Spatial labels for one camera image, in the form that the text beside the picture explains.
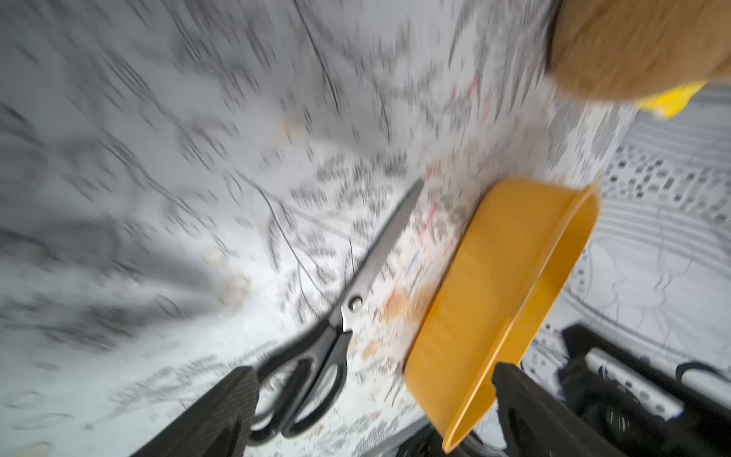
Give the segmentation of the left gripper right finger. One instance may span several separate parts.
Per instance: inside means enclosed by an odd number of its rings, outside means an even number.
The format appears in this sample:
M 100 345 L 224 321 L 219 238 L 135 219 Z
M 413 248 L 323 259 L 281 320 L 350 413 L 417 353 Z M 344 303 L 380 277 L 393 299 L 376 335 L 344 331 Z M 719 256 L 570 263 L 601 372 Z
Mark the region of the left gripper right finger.
M 494 367 L 498 415 L 509 456 L 621 456 L 518 367 Z

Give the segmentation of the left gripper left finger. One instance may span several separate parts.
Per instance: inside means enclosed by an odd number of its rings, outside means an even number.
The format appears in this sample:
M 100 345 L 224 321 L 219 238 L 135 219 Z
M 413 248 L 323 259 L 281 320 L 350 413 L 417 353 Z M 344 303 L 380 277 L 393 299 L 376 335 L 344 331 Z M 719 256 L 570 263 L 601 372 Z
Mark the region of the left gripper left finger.
M 242 456 L 251 435 L 258 398 L 255 369 L 237 367 L 134 455 Z

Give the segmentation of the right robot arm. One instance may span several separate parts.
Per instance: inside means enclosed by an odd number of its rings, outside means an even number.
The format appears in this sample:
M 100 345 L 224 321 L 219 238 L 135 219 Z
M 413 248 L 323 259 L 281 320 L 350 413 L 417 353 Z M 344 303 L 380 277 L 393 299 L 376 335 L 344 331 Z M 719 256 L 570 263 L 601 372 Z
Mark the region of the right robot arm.
M 728 375 L 699 361 L 662 371 L 581 324 L 562 337 L 565 405 L 624 455 L 729 455 Z

